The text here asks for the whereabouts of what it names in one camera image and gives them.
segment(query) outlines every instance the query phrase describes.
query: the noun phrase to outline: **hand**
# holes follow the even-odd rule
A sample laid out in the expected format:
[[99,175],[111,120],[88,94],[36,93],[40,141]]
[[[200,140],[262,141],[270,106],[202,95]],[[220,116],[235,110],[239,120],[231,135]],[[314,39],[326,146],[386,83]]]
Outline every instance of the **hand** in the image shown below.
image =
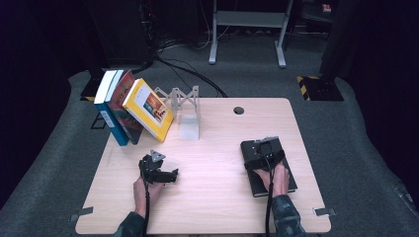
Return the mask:
[[[271,183],[269,172],[258,169],[254,170],[256,174],[258,174],[265,186],[265,189],[269,190],[269,184]],[[289,189],[289,182],[290,182],[290,174],[289,170],[284,166],[283,162],[280,162],[276,167],[274,172],[274,189],[272,191],[272,197],[276,197],[279,195],[287,195]]]
[[[148,192],[150,193],[150,206],[153,206],[159,197],[163,188],[163,183],[148,184]],[[133,183],[133,198],[135,202],[135,212],[145,218],[146,198],[145,187],[141,177]]]

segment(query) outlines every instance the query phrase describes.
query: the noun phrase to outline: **book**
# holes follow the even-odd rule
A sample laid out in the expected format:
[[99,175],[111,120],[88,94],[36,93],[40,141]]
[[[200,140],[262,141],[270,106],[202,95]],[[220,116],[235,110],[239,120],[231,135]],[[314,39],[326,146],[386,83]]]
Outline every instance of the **book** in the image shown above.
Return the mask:
[[[256,146],[257,144],[255,143],[255,140],[246,140],[240,143],[240,148],[243,153],[243,159],[245,163],[249,161],[257,161],[263,159],[261,154],[255,152]],[[275,152],[282,154],[284,152],[279,138],[271,141],[271,149],[273,153]],[[295,179],[293,178],[293,173],[290,169],[290,165],[287,162],[287,157],[284,156],[282,161],[284,166],[289,170],[290,173],[289,192],[294,192],[297,189],[297,185]],[[250,188],[252,190],[253,197],[257,198],[267,196],[268,191],[265,189],[265,186],[260,176],[256,174],[253,170],[246,169],[246,171],[247,176],[249,178]]]
[[111,83],[105,102],[112,114],[126,132],[132,144],[138,144],[143,126],[123,106],[123,102],[135,81],[132,72],[118,70]]
[[123,106],[158,141],[164,141],[173,121],[173,113],[144,79],[134,81]]
[[105,75],[103,76],[99,85],[98,91],[96,92],[94,104],[99,113],[102,115],[102,118],[105,120],[105,123],[107,124],[118,145],[126,146],[128,143],[126,132],[123,130],[117,119],[112,114],[108,104],[105,103],[105,98],[108,94],[109,87],[116,74],[117,70],[109,70],[105,72]]

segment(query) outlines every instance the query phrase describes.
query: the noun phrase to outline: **wire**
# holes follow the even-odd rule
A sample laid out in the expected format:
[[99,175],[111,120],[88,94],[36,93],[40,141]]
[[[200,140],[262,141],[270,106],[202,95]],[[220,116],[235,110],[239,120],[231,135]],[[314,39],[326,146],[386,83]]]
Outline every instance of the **wire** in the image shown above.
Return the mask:
[[190,70],[190,69],[188,69],[188,68],[185,68],[185,67],[181,67],[181,66],[178,66],[178,65],[174,65],[174,64],[172,64],[172,63],[170,63],[170,62],[167,62],[167,61],[165,61],[165,60],[163,60],[162,58],[160,58],[158,55],[155,55],[155,59],[157,60],[157,61],[160,61],[160,62],[162,62],[162,63],[164,63],[164,64],[166,64],[166,65],[168,65],[168,66],[170,66],[170,67],[174,67],[174,68],[177,68],[177,69],[180,69],[180,70],[183,70],[183,71],[185,71],[185,72],[188,72],[188,73],[190,73],[190,74],[192,74],[192,75],[194,75],[194,76],[197,76],[197,77],[199,77],[201,80],[203,80],[204,82],[206,82],[206,83],[208,83],[209,85],[211,85],[212,87],[214,87],[215,88],[215,90],[216,91],[218,91],[218,93],[219,94],[221,94],[221,96],[223,97],[223,98],[227,98],[227,95],[221,90],[221,88],[219,88],[215,83],[213,83],[209,78],[207,78],[207,77],[205,77],[204,75],[201,75],[200,73],[198,73],[196,70],[195,70],[195,68],[194,68],[194,70],[195,71],[192,71],[192,70]]
[[274,191],[274,176],[275,176],[275,169],[273,170],[271,168],[271,165],[269,164],[269,160],[267,157],[267,154],[265,154],[263,152],[263,150],[261,149],[261,153],[263,158],[265,158],[266,164],[268,165],[268,170],[269,170],[269,190],[268,190],[268,203],[266,205],[266,216],[265,216],[265,236],[266,237],[270,237],[270,229],[269,229],[269,219],[270,219],[270,215],[271,215],[271,206],[272,206],[272,193]]
[[194,47],[194,49],[197,49],[197,50],[203,49],[204,47],[206,47],[211,42],[211,40],[210,40],[210,24],[207,21],[207,17],[206,17],[206,13],[204,11],[203,1],[202,0],[200,0],[200,6],[201,6],[201,12],[203,13],[204,21],[206,21],[206,26],[207,26],[207,31],[208,31],[208,40],[207,40],[207,42],[205,42],[204,46],[202,46],[202,47]]
[[[237,10],[237,0],[235,0],[235,3],[234,3],[234,12]],[[223,33],[221,33],[221,35],[219,36],[219,37],[217,37],[216,39],[218,40],[218,39],[220,39],[226,32],[227,32],[227,30],[230,28],[230,26],[227,26],[227,28],[225,28],[225,30],[224,30],[224,32]]]
[[[185,64],[187,64],[188,66],[190,66],[196,73],[199,73],[198,71],[197,71],[197,69],[195,69],[195,67],[193,67],[189,62],[186,62],[186,61],[182,61],[182,60],[178,60],[178,59],[171,59],[171,58],[162,58],[162,60],[172,60],[172,61],[177,61],[177,62],[181,62],[181,63],[185,63]],[[185,80],[178,74],[178,72],[173,68],[173,67],[171,67],[171,66],[169,66],[175,73],[176,73],[176,75],[185,83],[185,85],[190,89],[190,90],[192,90],[192,88],[185,82]]]
[[139,169],[139,176],[142,178],[142,182],[144,184],[145,189],[145,217],[144,217],[144,228],[142,229],[142,236],[146,236],[147,234],[147,227],[148,227],[148,219],[150,216],[150,192],[148,191],[148,183],[145,181],[144,177],[144,164],[143,160],[141,161],[140,169]]

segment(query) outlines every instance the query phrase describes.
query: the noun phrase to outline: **wooden table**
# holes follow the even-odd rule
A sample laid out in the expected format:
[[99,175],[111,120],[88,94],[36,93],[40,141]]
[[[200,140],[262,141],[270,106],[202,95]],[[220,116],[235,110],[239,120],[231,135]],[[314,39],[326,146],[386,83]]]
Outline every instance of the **wooden table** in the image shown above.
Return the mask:
[[[162,171],[179,168],[176,183],[166,184],[151,208],[149,234],[254,234],[265,232],[267,197],[252,197],[240,142],[278,136],[298,189],[290,194],[304,229],[324,233],[328,216],[312,209],[324,207],[293,109],[287,99],[200,99],[200,140],[179,138],[175,120],[163,143],[147,131],[138,145],[118,146],[110,136],[79,217],[79,234],[114,233],[134,209],[132,183],[139,176],[138,161],[150,149],[166,155]],[[237,115],[235,107],[244,109]],[[275,225],[271,218],[271,229]]]

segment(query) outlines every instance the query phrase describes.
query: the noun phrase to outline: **sleeve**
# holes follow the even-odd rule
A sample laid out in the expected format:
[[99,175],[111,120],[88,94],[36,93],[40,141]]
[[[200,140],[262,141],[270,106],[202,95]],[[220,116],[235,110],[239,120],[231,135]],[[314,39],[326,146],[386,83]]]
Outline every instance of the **sleeve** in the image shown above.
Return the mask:
[[130,212],[120,224],[114,237],[140,237],[144,227],[144,218],[136,212]]
[[300,223],[299,213],[289,196],[273,197],[272,212],[277,236],[306,236]]

